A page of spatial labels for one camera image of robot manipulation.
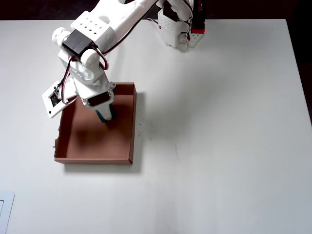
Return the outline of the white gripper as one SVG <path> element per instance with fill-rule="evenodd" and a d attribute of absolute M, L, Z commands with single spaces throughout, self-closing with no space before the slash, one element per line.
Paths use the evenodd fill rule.
<path fill-rule="evenodd" d="M 105 74 L 102 74 L 95 85 L 84 84 L 74 78 L 77 92 L 83 102 L 91 110 L 97 110 L 97 116 L 101 121 L 110 121 L 115 118 L 115 111 L 112 106 L 116 84 L 109 81 Z"/>

